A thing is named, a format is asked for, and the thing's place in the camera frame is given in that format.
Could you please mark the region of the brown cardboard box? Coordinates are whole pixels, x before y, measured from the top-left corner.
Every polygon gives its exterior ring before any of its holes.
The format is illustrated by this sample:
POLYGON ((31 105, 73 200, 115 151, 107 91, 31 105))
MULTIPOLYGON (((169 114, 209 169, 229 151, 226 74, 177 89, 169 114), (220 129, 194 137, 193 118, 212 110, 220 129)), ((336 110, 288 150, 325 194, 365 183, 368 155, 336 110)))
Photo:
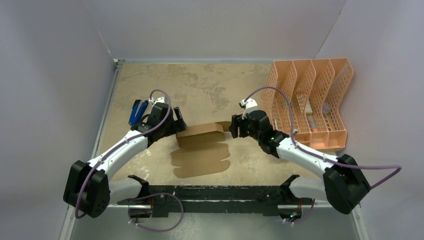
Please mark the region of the brown cardboard box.
POLYGON ((226 171, 231 162, 225 143, 229 121, 193 125, 176 134, 178 149, 170 153, 173 173, 190 178, 226 171))

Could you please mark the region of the orange plastic file organizer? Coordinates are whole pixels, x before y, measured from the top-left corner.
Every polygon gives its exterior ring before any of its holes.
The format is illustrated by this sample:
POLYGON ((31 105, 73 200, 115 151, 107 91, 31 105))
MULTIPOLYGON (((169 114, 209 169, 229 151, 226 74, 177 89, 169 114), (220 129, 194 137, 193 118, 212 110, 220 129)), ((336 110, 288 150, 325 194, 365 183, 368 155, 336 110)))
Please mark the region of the orange plastic file organizer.
POLYGON ((339 109, 353 75, 347 58, 275 60, 261 96, 271 125, 287 134, 293 127, 296 141, 322 152, 344 149, 348 132, 339 109), (305 114, 308 101, 312 114, 305 114), (332 107, 326 115, 324 103, 332 107), (307 115, 318 132, 311 131, 307 115))

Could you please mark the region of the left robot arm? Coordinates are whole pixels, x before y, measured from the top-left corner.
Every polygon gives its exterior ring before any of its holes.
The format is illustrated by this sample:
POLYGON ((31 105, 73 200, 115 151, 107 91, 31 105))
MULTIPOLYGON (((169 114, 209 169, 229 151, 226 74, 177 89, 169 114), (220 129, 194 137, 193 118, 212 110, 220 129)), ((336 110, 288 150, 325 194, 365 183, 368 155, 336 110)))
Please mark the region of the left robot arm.
POLYGON ((140 117, 115 145, 101 155, 83 162, 76 161, 70 167, 63 201, 91 218, 100 216, 108 205, 132 200, 138 205, 149 199, 149 184, 135 175, 112 183, 112 177, 137 154, 153 143, 186 130, 179 107, 157 101, 149 114, 140 117))

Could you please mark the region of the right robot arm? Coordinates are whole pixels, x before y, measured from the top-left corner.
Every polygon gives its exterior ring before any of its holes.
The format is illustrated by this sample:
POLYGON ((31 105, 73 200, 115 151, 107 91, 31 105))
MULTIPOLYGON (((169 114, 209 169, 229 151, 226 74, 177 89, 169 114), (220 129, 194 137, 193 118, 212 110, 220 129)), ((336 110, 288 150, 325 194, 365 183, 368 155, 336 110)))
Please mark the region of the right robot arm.
POLYGON ((309 198, 326 201, 338 212, 350 214, 371 191, 352 156, 337 157, 292 141, 288 134, 271 126, 263 110, 246 116, 233 115, 228 129, 233 138, 251 137, 266 154, 295 163, 318 177, 298 176, 289 181, 280 191, 282 200, 288 204, 309 198))

